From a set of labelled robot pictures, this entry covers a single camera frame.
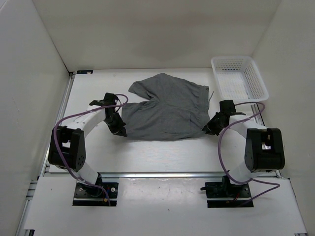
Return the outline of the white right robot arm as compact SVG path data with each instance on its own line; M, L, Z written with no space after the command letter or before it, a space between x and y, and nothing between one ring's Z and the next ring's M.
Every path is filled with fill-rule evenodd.
M245 138L244 161L236 168L227 170L221 156L221 143L228 129ZM229 178L221 184L226 196L233 196L239 185L254 180L262 173L281 170L285 166L282 133L278 128L268 128L251 120L240 112L218 112L203 127L209 135L219 136L218 155L221 167Z

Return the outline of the grey shorts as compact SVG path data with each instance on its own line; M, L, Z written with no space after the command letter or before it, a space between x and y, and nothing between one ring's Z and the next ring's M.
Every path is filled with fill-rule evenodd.
M199 138L210 121L209 87L165 73L136 81L128 89L144 101L122 108L126 134L133 140Z

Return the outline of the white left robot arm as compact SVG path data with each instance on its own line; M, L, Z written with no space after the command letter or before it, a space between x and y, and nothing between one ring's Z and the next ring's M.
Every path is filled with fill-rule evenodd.
M126 137L126 123L115 108L100 108L71 115L68 125L59 123L53 128L48 162L60 169L67 170L76 180L86 185L86 191L93 197L103 192L103 184L98 172L86 162L85 138L99 123L107 124L113 135Z

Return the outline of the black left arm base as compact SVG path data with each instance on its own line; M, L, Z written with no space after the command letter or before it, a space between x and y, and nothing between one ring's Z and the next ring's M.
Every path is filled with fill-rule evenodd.
M104 182L99 176L96 185L102 186L105 192L97 187L77 182L72 205L80 207L116 207L119 183Z

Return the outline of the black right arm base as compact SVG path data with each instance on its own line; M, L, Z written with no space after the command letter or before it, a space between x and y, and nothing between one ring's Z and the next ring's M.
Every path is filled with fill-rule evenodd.
M206 193L207 208L254 207L249 185L233 184L227 176L221 182L206 182L200 190Z

